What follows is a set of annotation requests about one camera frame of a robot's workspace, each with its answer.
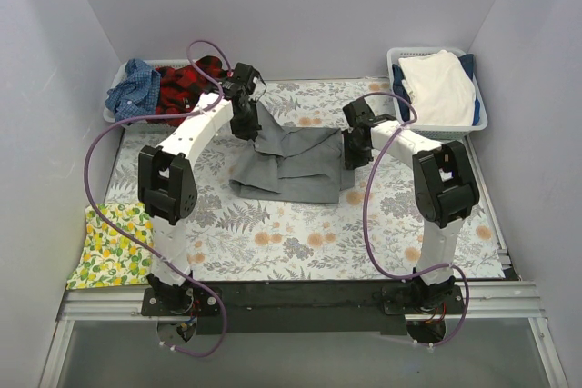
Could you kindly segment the grey long sleeve shirt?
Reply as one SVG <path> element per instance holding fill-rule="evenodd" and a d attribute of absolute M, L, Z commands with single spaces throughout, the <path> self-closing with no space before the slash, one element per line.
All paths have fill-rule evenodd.
<path fill-rule="evenodd" d="M 355 185 L 345 168 L 338 128 L 282 126 L 264 105 L 257 107 L 261 129 L 234 165 L 229 185 L 245 199 L 337 204 Z"/>

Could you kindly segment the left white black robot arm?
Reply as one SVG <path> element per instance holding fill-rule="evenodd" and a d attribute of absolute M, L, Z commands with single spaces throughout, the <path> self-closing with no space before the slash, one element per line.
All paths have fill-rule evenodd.
<path fill-rule="evenodd" d="M 262 80 L 251 65 L 238 63 L 221 83 L 224 97 L 212 88 L 202 94 L 189 116 L 158 146 L 145 146 L 138 156 L 138 199 L 153 225 L 158 256 L 146 277 L 142 314 L 218 313 L 216 298 L 196 289 L 189 279 L 186 218 L 194 211 L 197 188 L 194 166 L 220 128 L 229 124 L 235 137 L 250 140 L 260 130 L 251 95 Z"/>

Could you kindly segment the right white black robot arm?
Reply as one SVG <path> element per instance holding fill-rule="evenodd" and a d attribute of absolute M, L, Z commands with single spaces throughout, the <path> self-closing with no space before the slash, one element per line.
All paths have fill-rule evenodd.
<path fill-rule="evenodd" d="M 478 204 L 480 193 L 464 145 L 441 143 L 417 134 L 407 122 L 399 123 L 388 114 L 377 115 L 360 97 L 343 108 L 348 128 L 343 131 L 345 166 L 355 170 L 370 164 L 378 169 L 390 154 L 413 172 L 416 208 L 424 220 L 421 255 L 409 275 L 384 271 L 396 279 L 396 289 L 385 296 L 396 309 L 417 309 L 432 313 L 456 291 L 454 265 L 457 241 L 465 220 Z"/>

